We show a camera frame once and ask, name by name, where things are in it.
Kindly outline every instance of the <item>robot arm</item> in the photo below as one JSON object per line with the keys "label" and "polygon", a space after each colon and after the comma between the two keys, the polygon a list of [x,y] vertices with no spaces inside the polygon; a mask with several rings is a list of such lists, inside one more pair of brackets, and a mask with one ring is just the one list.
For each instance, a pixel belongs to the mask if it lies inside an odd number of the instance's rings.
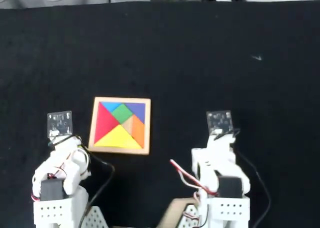
{"label": "robot arm", "polygon": [[55,145],[55,150],[35,170],[32,178],[33,196],[39,199],[41,199],[41,183],[48,178],[63,179],[64,192],[72,195],[80,181],[90,176],[89,157],[86,151],[79,147],[81,141],[78,138],[60,136],[55,139],[53,145],[55,143],[58,143]]}
{"label": "robot arm", "polygon": [[250,199],[245,194],[251,185],[231,148],[236,138],[230,111],[210,112],[207,117],[207,147],[191,150],[192,171],[201,184],[195,193],[199,196],[195,227],[248,228]]}
{"label": "robot arm", "polygon": [[90,159],[81,139],[72,135],[71,111],[48,114],[48,137],[54,150],[32,177],[36,227],[96,227],[98,220],[101,227],[108,228],[100,209],[92,206],[93,200],[88,202],[87,191],[79,185],[91,175]]}

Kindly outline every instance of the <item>perforated bracket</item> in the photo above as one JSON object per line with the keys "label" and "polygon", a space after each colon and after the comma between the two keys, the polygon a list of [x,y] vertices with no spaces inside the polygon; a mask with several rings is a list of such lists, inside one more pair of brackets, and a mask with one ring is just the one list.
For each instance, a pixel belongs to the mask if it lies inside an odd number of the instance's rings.
{"label": "perforated bracket", "polygon": [[[194,217],[199,216],[198,210],[194,204],[187,204],[184,209],[184,212],[186,212]],[[197,225],[198,225],[197,219],[191,219],[191,218],[186,217],[182,214],[180,221],[179,221],[178,225],[176,226],[176,228],[190,228],[190,227],[194,227]]]}
{"label": "perforated bracket", "polygon": [[208,203],[212,219],[250,220],[250,199],[243,198],[210,198]]}

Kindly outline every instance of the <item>black table surface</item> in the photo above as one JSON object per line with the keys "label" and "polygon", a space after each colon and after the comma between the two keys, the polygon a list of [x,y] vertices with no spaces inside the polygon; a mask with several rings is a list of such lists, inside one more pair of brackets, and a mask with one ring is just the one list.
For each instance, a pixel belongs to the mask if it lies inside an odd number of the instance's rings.
{"label": "black table surface", "polygon": [[[236,147],[272,196],[260,227],[318,220],[320,2],[120,3],[0,10],[0,227],[32,227],[34,170],[48,157],[48,112],[72,110],[88,143],[95,96],[151,98],[150,155],[99,154],[116,175],[96,205],[110,225],[155,226],[191,196],[206,111],[230,109]],[[267,199],[253,170],[251,219]],[[92,195],[108,174],[98,165]]]}

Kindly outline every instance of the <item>red and white wire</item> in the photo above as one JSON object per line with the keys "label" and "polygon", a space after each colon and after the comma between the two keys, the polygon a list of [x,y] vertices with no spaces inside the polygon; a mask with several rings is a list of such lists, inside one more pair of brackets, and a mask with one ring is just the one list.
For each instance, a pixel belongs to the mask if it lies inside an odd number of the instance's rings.
{"label": "red and white wire", "polygon": [[182,214],[183,214],[185,217],[189,218],[189,219],[192,219],[192,220],[198,219],[198,220],[199,220],[199,216],[194,216],[194,215],[189,214],[189,213],[187,213],[187,212],[185,212],[185,211],[184,211]]}
{"label": "red and white wire", "polygon": [[192,185],[192,184],[189,184],[185,181],[185,179],[183,178],[182,181],[184,184],[188,185],[188,186],[191,186],[193,188],[202,188],[204,189],[208,194],[211,194],[211,195],[216,195],[217,193],[216,192],[213,192],[211,190],[209,190],[207,187],[205,187],[204,185],[202,185],[200,183],[199,180],[197,180],[194,176],[190,175],[188,172],[186,172],[184,169],[182,169],[182,167],[180,165],[178,165],[173,159],[170,160],[170,163],[177,169],[177,171],[181,172],[181,175],[185,175],[186,177],[188,177],[189,179],[191,179],[196,185]]}
{"label": "red and white wire", "polygon": [[31,194],[31,199],[36,202],[36,201],[40,201],[40,198],[34,196],[34,194]]}

